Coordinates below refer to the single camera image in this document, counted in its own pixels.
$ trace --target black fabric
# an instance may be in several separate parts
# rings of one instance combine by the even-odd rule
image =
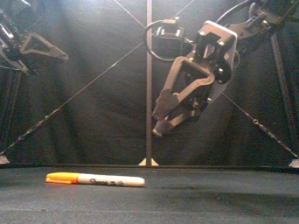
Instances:
[[[195,39],[205,21],[217,21],[238,2],[194,1],[186,7],[186,1],[154,1],[154,21],[179,12],[181,26]],[[14,147],[9,158],[138,165],[146,157],[147,62],[146,48],[139,46],[145,27],[125,8],[146,26],[146,1],[45,3],[46,15],[35,31],[70,55],[70,61],[43,65],[39,77],[23,76],[7,142],[77,97]],[[245,10],[231,20],[241,22],[247,14]],[[154,105],[170,68],[170,63],[154,61]],[[270,42],[242,58],[226,94],[290,144]],[[165,138],[154,137],[153,150],[161,165],[289,165],[293,159],[223,96],[198,122],[185,123]]]
[[[53,172],[145,187],[47,184]],[[299,176],[265,171],[43,167],[0,170],[2,223],[298,223]]]

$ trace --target orange marker cap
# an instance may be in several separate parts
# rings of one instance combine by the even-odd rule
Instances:
[[[47,175],[46,182],[57,184],[78,184],[79,173],[77,172],[55,172]]]

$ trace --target black floor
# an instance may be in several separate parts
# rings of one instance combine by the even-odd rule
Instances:
[[[138,176],[146,186],[47,184],[51,172]],[[27,167],[0,177],[0,223],[299,223],[296,174]]]

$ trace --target permanent marker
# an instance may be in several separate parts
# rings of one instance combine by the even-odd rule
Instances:
[[[102,186],[145,186],[146,180],[139,177],[95,175],[77,172],[55,172],[47,175],[47,183],[83,184]]]

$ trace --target metal rod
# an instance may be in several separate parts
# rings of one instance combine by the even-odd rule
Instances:
[[[153,23],[153,0],[147,0],[147,24]],[[153,49],[153,30],[147,33],[147,44]],[[146,166],[153,165],[153,55],[147,53],[146,68]]]

